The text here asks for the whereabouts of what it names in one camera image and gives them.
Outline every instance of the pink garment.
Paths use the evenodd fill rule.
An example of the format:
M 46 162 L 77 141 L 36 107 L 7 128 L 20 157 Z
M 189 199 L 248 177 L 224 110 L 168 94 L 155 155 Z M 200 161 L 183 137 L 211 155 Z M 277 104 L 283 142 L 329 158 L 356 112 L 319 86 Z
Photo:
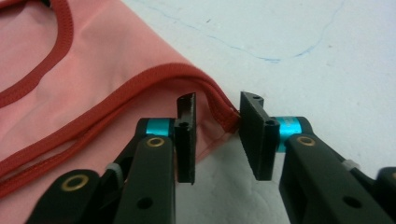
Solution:
M 236 130 L 219 86 L 118 0 L 0 1 L 0 222 L 22 223 L 55 178 L 102 174 L 140 118 L 197 92 L 197 158 Z

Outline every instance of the brass screw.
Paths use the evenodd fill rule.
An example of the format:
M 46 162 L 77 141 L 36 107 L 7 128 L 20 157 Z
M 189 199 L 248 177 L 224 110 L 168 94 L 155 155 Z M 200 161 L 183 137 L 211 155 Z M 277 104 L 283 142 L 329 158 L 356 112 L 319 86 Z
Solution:
M 70 192 L 81 189 L 88 183 L 88 180 L 89 178 L 86 175 L 70 176 L 62 183 L 62 190 Z
M 153 138 L 150 138 L 147 141 L 147 144 L 148 144 L 149 147 L 160 147 L 164 143 L 165 143 L 165 141 L 162 138 L 159 138 L 159 137 L 153 137 Z
M 305 146 L 312 147 L 315 145 L 315 140 L 310 137 L 300 136 L 297 141 Z

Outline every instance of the blue pen line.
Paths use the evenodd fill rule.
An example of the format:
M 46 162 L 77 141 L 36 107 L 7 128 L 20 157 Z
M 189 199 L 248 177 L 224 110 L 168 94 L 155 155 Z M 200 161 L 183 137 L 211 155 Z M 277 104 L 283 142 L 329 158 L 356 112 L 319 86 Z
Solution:
M 151 10 L 154 10 L 154 11 L 159 12 L 159 13 L 160 13 L 161 15 L 163 15 L 165 18 L 168 18 L 168 19 L 173 20 L 173 21 L 177 21 L 177 22 L 179 22 L 180 24 L 182 24 L 183 26 L 188 27 L 188 28 L 190 28 L 190 29 L 193 29 L 193 30 L 195 30 L 195 31 L 198 31 L 198 32 L 200 32 L 200 33 L 202 32 L 202 30 L 196 28 L 195 26 L 192 26 L 192 25 L 190 25 L 190 24 L 187 24 L 186 22 L 182 21 L 180 18 L 176 18 L 176 17 L 169 16 L 169 15 L 167 15 L 165 12 L 163 12 L 162 10 L 160 10 L 160 9 L 158 9 L 158 8 L 156 8 L 156 7 L 149 6 L 149 5 L 147 4 L 147 2 L 145 2 L 145 1 L 141 1 L 141 0 L 134 0 L 134 1 L 135 1 L 135 2 L 138 2 L 138 3 L 142 4 L 142 5 L 144 5 L 145 7 L 149 8 L 149 9 L 151 9 Z M 341 9 L 344 7 L 345 1 L 346 1 L 346 0 L 343 0 L 343 1 L 341 2 L 341 4 L 338 6 L 338 8 L 333 12 L 330 21 L 329 21 L 328 23 L 326 23 L 326 25 L 323 27 L 323 29 L 322 29 L 322 31 L 321 31 L 321 33 L 320 33 L 320 36 L 319 36 L 319 39 L 317 40 L 317 42 L 316 42 L 314 45 L 310 46 L 309 48 L 307 48 L 307 49 L 303 50 L 302 52 L 300 52 L 300 53 L 298 53 L 298 54 L 295 54 L 295 55 L 293 55 L 293 56 L 291 56 L 291 57 L 285 57 L 285 58 L 263 57 L 263 56 L 256 55 L 256 54 L 254 54 L 254 53 L 252 53 L 251 51 L 248 51 L 248 50 L 246 50 L 246 49 L 242 49 L 242 48 L 239 48 L 239 47 L 237 47 L 237 46 L 235 46 L 235 45 L 232 45 L 232 44 L 230 44 L 230 43 L 228 43 L 228 42 L 226 42 L 226 41 L 224 41 L 224 40 L 222 40 L 222 39 L 220 39 L 220 38 L 218 38 L 218 37 L 216 37 L 216 36 L 214 36 L 214 35 L 206 35 L 206 34 L 203 34 L 203 35 L 206 36 L 206 37 L 208 37 L 208 38 L 211 38 L 211 39 L 214 39 L 214 40 L 216 40 L 216 41 L 219 41 L 220 43 L 222 43 L 223 45 L 227 46 L 227 47 L 230 48 L 230 49 L 236 49 L 236 50 L 245 52 L 246 54 L 248 54 L 248 55 L 250 55 L 250 56 L 252 56 L 252 57 L 254 57 L 254 58 L 263 60 L 263 61 L 265 61 L 265 62 L 268 62 L 268 63 L 281 63 L 282 61 L 285 61 L 285 60 L 287 60 L 287 59 L 293 59 L 293 58 L 302 57 L 302 56 L 305 56 L 306 54 L 312 52 L 312 51 L 322 42 L 322 40 L 323 40 L 323 38 L 324 38 L 324 35 L 326 34 L 327 30 L 328 30 L 329 27 L 334 23 L 336 16 L 337 16 L 338 13 L 341 11 Z

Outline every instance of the white table surface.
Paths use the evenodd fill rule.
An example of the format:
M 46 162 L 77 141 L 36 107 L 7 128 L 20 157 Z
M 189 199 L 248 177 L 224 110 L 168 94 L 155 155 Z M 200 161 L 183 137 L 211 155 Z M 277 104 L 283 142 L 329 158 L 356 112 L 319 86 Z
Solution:
M 396 166 L 393 0 L 124 0 L 206 71 L 236 107 L 239 92 L 270 116 L 304 116 L 370 177 Z M 237 136 L 177 187 L 177 223 L 289 223 L 278 183 L 255 180 Z

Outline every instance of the red seam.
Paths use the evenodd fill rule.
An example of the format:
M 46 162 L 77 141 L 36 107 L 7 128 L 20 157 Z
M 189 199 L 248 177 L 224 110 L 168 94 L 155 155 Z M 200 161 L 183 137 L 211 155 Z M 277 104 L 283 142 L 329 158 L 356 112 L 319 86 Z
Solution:
M 5 6 L 18 2 L 20 1 L 5 2 Z M 65 1 L 52 1 L 51 3 L 58 22 L 58 34 L 55 45 L 49 55 L 29 74 L 0 92 L 0 108 L 18 101 L 32 91 L 38 85 L 41 78 L 70 50 L 74 31 L 69 5 Z
M 5 159 L 4 161 L 0 162 L 0 171 L 5 171 L 5 172 L 2 172 L 2 175 L 6 175 L 6 174 L 10 173 L 10 172 L 14 171 L 15 169 L 17 169 L 18 167 L 20 167 L 21 165 L 24 165 L 27 161 L 31 161 L 31 160 L 35 159 L 36 157 L 50 151 L 51 149 L 54 148 L 53 146 L 57 147 L 57 146 L 61 145 L 62 143 L 66 142 L 68 140 L 71 140 L 71 136 L 77 136 L 77 133 L 82 133 L 82 131 L 80 129 L 84 128 L 84 126 L 83 126 L 84 123 L 90 124 L 89 123 L 90 121 L 91 121 L 91 123 L 95 123 L 95 122 L 100 123 L 103 121 L 103 119 L 107 119 L 106 115 L 108 113 L 106 112 L 106 108 L 110 109 L 108 116 L 111 116 L 111 114 L 114 113 L 114 110 L 112 110 L 111 108 L 114 109 L 114 107 L 119 106 L 118 109 L 116 109 L 116 111 L 120 110 L 120 108 L 122 108 L 122 105 L 124 105 L 125 103 L 130 101 L 132 98 L 136 97 L 136 95 L 138 95 L 138 93 L 143 91 L 145 88 L 148 88 L 149 86 L 154 85 L 158 82 L 164 81 L 163 78 L 158 78 L 158 73 L 160 73 L 160 72 L 163 72 L 166 74 L 166 76 L 164 76 L 164 79 L 170 79 L 170 78 L 189 79 L 189 78 L 192 78 L 192 79 L 197 79 L 196 81 L 198 83 L 201 82 L 200 85 L 202 85 L 203 89 L 210 92 L 210 94 L 208 94 L 208 92 L 205 93 L 206 96 L 208 97 L 208 102 L 211 102 L 210 104 L 211 104 L 212 108 L 216 108 L 216 109 L 211 109 L 212 113 L 214 113 L 214 116 L 217 117 L 218 120 L 220 120 L 220 122 L 223 125 L 223 128 L 229 129 L 229 130 L 226 130 L 227 132 L 232 131 L 230 129 L 230 127 L 234 127 L 236 125 L 236 122 L 238 121 L 239 117 L 237 115 L 236 109 L 233 108 L 231 103 L 225 97 L 224 93 L 219 89 L 219 86 L 217 86 L 216 83 L 210 77 L 203 76 L 204 73 L 195 67 L 192 67 L 192 66 L 186 65 L 186 64 L 180 64 L 180 63 L 165 64 L 165 65 L 160 65 L 160 66 L 154 67 L 152 69 L 149 69 L 146 72 L 143 72 L 143 73 L 139 74 L 138 76 L 136 76 L 136 78 L 132 78 L 131 80 L 127 81 L 124 85 L 122 85 L 120 88 L 118 88 L 116 91 L 114 91 L 112 94 L 110 94 L 101 104 L 99 104 L 98 106 L 93 108 L 91 111 L 85 113 L 84 115 L 80 116 L 78 119 L 76 119 L 76 120 L 72 121 L 71 123 L 69 123 L 68 125 L 64 126 L 58 132 L 37 142 L 36 144 L 31 145 L 28 148 L 25 148 L 15 154 L 13 154 L 12 156 Z M 147 85 L 145 85 L 145 84 L 142 85 L 142 82 L 136 81 L 136 79 L 138 77 L 140 77 L 140 79 L 146 80 L 146 82 L 151 82 L 151 83 L 150 84 L 147 83 Z M 128 90 L 135 90 L 135 88 L 131 87 L 131 86 L 135 85 L 135 83 L 140 84 L 139 86 L 140 86 L 141 91 L 136 91 L 135 93 L 133 91 L 128 92 Z M 230 115 L 225 116 L 228 118 L 225 119 L 223 117 L 224 115 L 222 115 L 220 113 L 221 111 L 222 112 L 229 111 Z M 101 114 L 102 114 L 102 116 L 100 118 L 98 118 L 99 120 L 96 120 L 95 117 L 98 117 L 98 115 L 101 115 Z M 102 130 L 102 129 L 96 129 L 94 127 L 93 127 L 93 130 L 97 130 L 97 131 L 95 131 L 93 133 L 93 136 L 97 135 Z M 91 138 L 86 139 L 86 137 L 83 137 L 82 140 L 84 140 L 84 139 L 85 139 L 85 141 L 89 141 Z M 80 150 L 82 150 L 82 148 L 84 146 L 78 147 L 78 145 L 74 145 L 74 146 L 70 147 L 69 149 L 67 149 L 66 151 L 64 151 L 64 153 L 66 153 L 69 150 L 75 150 L 76 152 L 80 151 Z M 32 157 L 32 154 L 35 154 L 37 151 L 39 151 L 38 155 Z M 32 181 L 34 178 L 36 178 L 40 175 L 43 175 L 50 168 L 56 166 L 57 164 L 59 164 L 65 160 L 65 159 L 56 159 L 56 158 L 50 158 L 50 159 L 53 159 L 53 161 L 51 163 L 46 163 L 46 162 L 49 162 L 50 159 L 47 159 L 46 162 L 42 161 L 42 162 L 38 163 L 37 165 L 34 166 L 34 167 L 36 167 L 34 172 L 32 170 L 34 168 L 28 168 L 27 170 L 23 171 L 22 173 L 19 173 L 15 176 L 11 177 L 9 180 L 6 180 L 5 182 L 3 182 L 1 184 L 1 186 L 3 186 L 3 187 L 0 187 L 0 194 L 1 194 L 1 192 L 4 192 L 4 193 L 11 192 L 11 191 L 21 187 L 22 185 Z M 31 174 L 31 177 L 26 177 L 26 175 L 23 175 L 23 174 Z

